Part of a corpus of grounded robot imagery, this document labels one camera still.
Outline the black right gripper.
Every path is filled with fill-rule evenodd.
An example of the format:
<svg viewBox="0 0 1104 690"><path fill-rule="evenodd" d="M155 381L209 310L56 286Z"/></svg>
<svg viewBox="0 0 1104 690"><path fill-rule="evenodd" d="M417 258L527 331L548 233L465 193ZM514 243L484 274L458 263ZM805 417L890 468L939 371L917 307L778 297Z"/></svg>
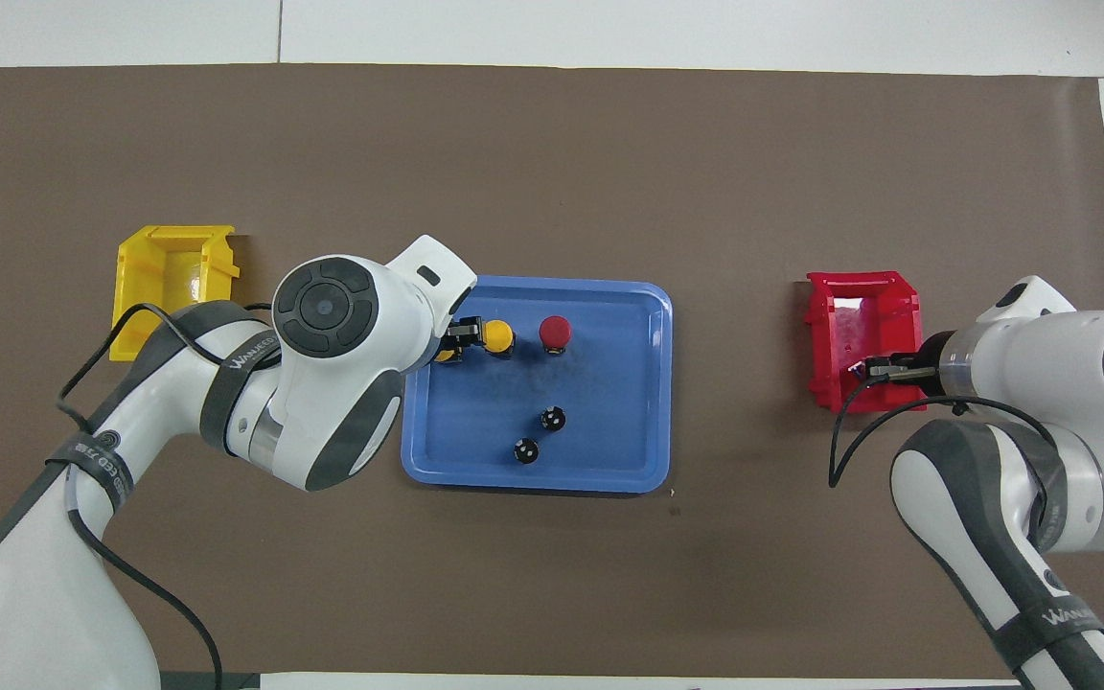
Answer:
<svg viewBox="0 0 1104 690"><path fill-rule="evenodd" d="M912 355L871 355L863 359L866 379L875 384L912 384L920 389L942 389L940 362L955 331L934 333Z"/></svg>

